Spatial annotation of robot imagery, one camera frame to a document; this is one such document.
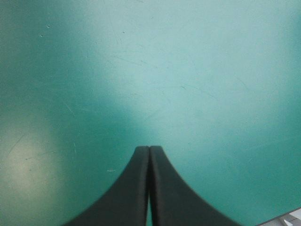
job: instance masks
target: green surface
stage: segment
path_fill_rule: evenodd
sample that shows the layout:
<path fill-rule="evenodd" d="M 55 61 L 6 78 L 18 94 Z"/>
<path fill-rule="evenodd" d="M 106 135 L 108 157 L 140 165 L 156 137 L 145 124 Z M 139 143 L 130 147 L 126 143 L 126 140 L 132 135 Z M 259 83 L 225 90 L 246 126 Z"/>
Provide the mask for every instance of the green surface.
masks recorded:
<path fill-rule="evenodd" d="M 54 226 L 138 145 L 246 226 L 301 206 L 300 1 L 0 1 L 0 225 Z"/>

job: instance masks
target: teal table surface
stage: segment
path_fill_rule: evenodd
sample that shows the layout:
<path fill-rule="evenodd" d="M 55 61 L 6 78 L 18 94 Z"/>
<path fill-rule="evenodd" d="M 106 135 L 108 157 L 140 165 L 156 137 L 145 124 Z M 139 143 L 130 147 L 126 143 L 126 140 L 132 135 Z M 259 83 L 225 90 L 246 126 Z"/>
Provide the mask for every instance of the teal table surface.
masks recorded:
<path fill-rule="evenodd" d="M 301 206 L 299 0 L 0 0 L 0 225 L 56 226 L 161 145 L 226 216 Z"/>

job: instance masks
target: black plastic jaw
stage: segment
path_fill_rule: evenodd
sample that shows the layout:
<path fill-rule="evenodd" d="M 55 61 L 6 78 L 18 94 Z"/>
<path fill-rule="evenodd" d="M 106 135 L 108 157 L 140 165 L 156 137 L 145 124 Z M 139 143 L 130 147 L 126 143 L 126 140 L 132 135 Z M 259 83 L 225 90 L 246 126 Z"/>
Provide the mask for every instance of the black plastic jaw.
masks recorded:
<path fill-rule="evenodd" d="M 238 226 L 181 179 L 160 146 L 137 147 L 113 186 L 65 226 Z"/>
<path fill-rule="evenodd" d="M 150 171 L 154 226 L 238 226 L 182 180 L 160 146 L 150 147 Z"/>
<path fill-rule="evenodd" d="M 112 187 L 65 226 L 143 226 L 146 222 L 149 148 L 137 147 Z"/>

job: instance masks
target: green cutting mat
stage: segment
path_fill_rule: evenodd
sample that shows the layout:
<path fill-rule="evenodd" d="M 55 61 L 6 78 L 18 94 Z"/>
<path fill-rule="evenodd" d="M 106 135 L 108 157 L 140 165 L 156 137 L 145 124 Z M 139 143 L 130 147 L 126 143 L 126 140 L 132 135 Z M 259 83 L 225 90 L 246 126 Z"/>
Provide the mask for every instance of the green cutting mat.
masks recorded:
<path fill-rule="evenodd" d="M 54 226 L 161 145 L 252 226 L 301 206 L 301 2 L 1 0 L 0 225 Z"/>

